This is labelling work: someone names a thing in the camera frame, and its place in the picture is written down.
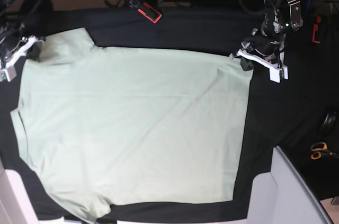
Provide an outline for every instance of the scissors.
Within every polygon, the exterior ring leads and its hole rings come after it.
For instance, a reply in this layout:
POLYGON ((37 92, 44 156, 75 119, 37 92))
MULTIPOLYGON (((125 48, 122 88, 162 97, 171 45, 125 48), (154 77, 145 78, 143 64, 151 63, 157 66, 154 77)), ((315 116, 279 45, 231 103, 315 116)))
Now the scissors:
POLYGON ((311 159, 320 159, 321 157, 332 156, 334 158, 339 158, 339 155, 331 152, 327 148, 327 144, 325 142, 317 142, 311 145, 311 159))

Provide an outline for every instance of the t-shirt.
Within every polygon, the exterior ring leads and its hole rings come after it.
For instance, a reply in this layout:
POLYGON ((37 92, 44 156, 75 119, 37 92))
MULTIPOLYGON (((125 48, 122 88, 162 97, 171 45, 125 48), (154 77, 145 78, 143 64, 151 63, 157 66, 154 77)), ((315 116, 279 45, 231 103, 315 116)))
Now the t-shirt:
POLYGON ((11 112, 20 157, 91 223, 112 204, 232 200, 251 78, 238 59, 49 36, 11 112))

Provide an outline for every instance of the metal bracket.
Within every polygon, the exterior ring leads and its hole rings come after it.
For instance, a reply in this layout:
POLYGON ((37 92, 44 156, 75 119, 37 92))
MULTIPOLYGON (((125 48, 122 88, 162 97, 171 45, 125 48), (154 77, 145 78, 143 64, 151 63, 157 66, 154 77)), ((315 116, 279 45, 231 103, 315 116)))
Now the metal bracket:
POLYGON ((38 41, 43 41, 41 38, 36 36, 30 36, 28 38, 22 38, 22 41, 26 41, 26 44, 19 48, 9 60, 6 61, 4 67, 0 67, 0 82, 7 80, 8 82, 12 81, 16 77, 15 63, 19 60, 20 57, 26 56, 27 51, 33 46, 34 43, 38 41))
MULTIPOLYGON (((256 61, 257 63, 265 66, 270 70, 270 80, 280 83, 281 79, 288 79, 288 70, 286 65, 282 65, 282 68, 278 68, 278 64, 271 64, 265 59, 256 56, 256 55, 251 55, 250 53, 247 53, 246 49, 239 49, 237 53, 237 57, 242 56, 248 60, 256 61)), ((281 52, 280 57, 283 60, 284 54, 281 52)))

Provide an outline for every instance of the black table surface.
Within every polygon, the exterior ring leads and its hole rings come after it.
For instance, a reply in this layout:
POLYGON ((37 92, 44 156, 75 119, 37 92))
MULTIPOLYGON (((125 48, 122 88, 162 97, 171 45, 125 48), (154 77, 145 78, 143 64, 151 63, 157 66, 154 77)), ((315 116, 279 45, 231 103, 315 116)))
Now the black table surface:
MULTIPOLYGON (((35 15, 26 23, 30 34, 53 33, 85 27, 97 46, 166 48, 229 55, 240 48, 244 37, 259 28, 263 18, 227 8, 164 8, 156 24, 125 8, 54 12, 35 15)), ((247 216, 253 178, 270 170, 272 150, 281 145, 320 199, 339 194, 333 178, 322 188, 312 172, 309 146, 319 140, 316 128, 328 107, 339 109, 337 80, 338 38, 336 24, 328 23, 320 44, 311 44, 313 22, 305 22, 288 35, 285 64, 289 80, 269 80, 267 69, 256 66, 250 85, 242 153, 234 200, 212 204, 173 202, 113 205, 102 221, 202 223, 244 219, 247 216)), ((17 63, 18 77, 0 84, 0 153, 8 169, 19 172, 39 219, 68 215, 43 190, 35 173, 19 158, 10 111, 17 107, 24 59, 17 63)), ((339 151, 339 128, 326 140, 339 151)), ((335 164, 317 162, 322 168, 335 164)))

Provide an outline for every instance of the orange scissors handle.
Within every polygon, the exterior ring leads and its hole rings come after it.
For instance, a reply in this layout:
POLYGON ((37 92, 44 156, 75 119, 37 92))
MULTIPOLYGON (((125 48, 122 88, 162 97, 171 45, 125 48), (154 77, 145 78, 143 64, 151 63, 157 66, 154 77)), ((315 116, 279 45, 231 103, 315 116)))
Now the orange scissors handle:
POLYGON ((327 144, 325 142, 317 142, 311 145, 311 151, 324 151, 327 149, 327 144))
POLYGON ((330 156, 333 155, 333 152, 321 152, 321 151, 316 151, 311 154, 311 159, 320 159, 321 157, 325 156, 330 156))

